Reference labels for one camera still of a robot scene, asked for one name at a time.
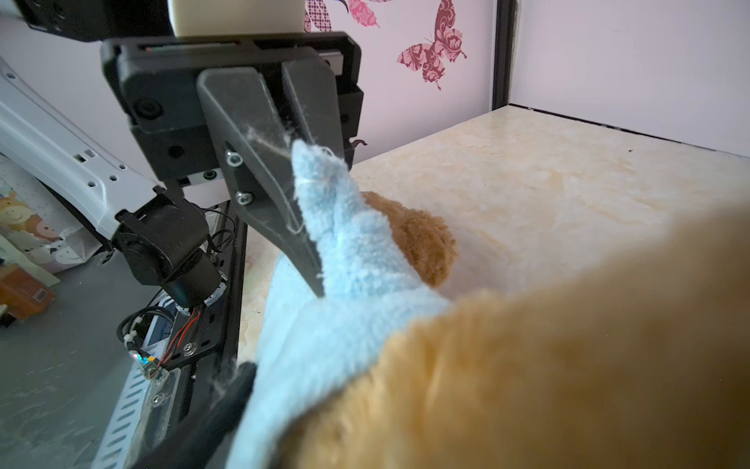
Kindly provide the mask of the light blue fleece hoodie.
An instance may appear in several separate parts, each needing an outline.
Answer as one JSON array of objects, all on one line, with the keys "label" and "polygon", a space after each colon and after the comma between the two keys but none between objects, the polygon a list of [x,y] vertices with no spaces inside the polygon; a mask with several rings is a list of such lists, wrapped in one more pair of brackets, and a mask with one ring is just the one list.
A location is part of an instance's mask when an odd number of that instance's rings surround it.
[{"label": "light blue fleece hoodie", "polygon": [[409,265],[387,217],[366,203],[341,158],[301,140],[287,157],[323,291],[313,293],[290,257],[279,256],[230,468],[271,467],[299,417],[365,373],[391,335],[449,305]]}]

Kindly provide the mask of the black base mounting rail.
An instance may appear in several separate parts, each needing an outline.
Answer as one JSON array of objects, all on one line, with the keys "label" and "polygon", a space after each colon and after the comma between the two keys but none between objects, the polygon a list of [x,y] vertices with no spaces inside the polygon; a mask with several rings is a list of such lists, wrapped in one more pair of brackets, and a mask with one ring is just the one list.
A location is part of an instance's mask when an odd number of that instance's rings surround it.
[{"label": "black base mounting rail", "polygon": [[[159,369],[180,373],[165,438],[189,414],[220,397],[240,366],[238,337],[247,229],[232,202],[210,207],[205,213],[216,225],[209,258],[223,281],[203,306],[175,314]],[[204,468],[223,467],[233,433],[226,435]]]}]

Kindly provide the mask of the brown plush teddy bear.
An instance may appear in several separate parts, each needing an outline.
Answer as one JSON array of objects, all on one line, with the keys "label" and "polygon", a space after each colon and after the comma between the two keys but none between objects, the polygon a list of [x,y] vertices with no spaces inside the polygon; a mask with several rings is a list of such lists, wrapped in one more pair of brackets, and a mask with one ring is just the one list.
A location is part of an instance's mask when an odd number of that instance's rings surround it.
[{"label": "brown plush teddy bear", "polygon": [[280,468],[745,468],[749,205],[556,285],[467,295],[299,418]]}]

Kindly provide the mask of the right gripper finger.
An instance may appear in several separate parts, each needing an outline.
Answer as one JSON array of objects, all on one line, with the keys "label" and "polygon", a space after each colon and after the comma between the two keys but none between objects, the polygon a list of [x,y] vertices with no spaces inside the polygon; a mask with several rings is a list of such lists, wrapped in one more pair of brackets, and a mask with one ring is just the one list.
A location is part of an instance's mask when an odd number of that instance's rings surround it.
[{"label": "right gripper finger", "polygon": [[204,468],[241,420],[254,387],[257,365],[242,363],[226,391],[185,418],[132,468]]}]

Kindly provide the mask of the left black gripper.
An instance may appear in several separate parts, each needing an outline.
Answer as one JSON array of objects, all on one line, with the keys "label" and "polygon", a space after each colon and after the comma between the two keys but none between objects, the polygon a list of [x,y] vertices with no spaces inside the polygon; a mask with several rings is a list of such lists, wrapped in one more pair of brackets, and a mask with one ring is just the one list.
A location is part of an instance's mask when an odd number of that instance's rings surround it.
[{"label": "left black gripper", "polygon": [[322,297],[320,256],[295,199],[273,98],[306,143],[353,163],[363,108],[359,44],[345,32],[124,37],[105,40],[101,57],[157,179],[185,182],[220,163],[240,219]]}]

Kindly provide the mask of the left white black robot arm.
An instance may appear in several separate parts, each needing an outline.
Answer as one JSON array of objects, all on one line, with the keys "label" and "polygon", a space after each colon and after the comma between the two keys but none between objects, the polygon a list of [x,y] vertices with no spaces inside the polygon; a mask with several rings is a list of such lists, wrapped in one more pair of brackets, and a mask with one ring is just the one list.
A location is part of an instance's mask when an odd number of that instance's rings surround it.
[{"label": "left white black robot arm", "polygon": [[154,177],[120,162],[1,68],[1,152],[72,204],[143,285],[184,308],[219,287],[209,228],[182,189],[216,172],[246,225],[322,294],[294,191],[296,140],[354,157],[361,47],[343,32],[130,37],[102,46],[105,78]]}]

